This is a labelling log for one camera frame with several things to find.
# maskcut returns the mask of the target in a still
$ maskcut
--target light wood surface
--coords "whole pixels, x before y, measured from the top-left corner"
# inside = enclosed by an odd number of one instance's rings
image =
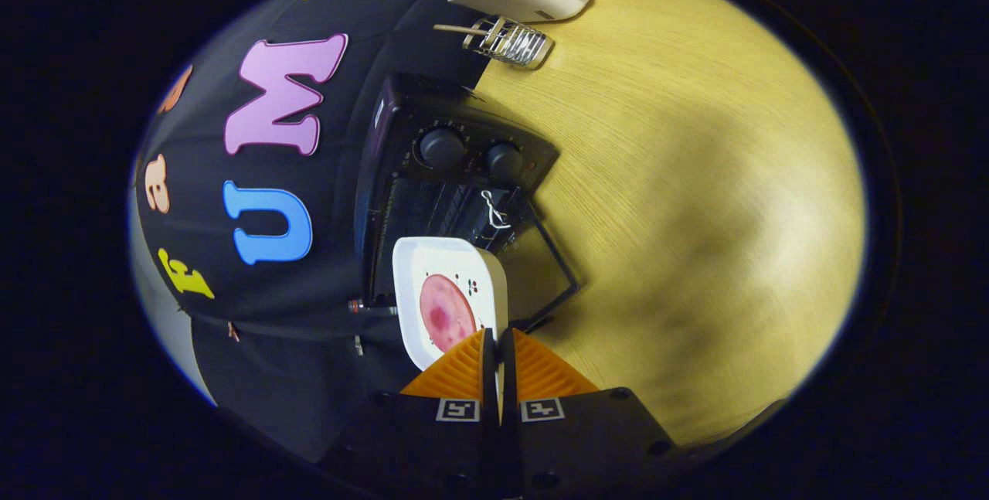
[[[556,40],[546,63],[491,61],[478,85],[562,152],[535,200],[586,287],[534,336],[632,388],[679,444],[723,437],[845,319],[865,246],[850,138],[724,0],[593,0],[534,27]]]

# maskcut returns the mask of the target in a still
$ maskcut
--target black cloth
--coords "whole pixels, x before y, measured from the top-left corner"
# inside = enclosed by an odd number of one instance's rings
[[[316,462],[367,395],[397,391],[418,368],[399,335],[324,341],[273,338],[193,320],[195,360],[209,393],[275,443]]]

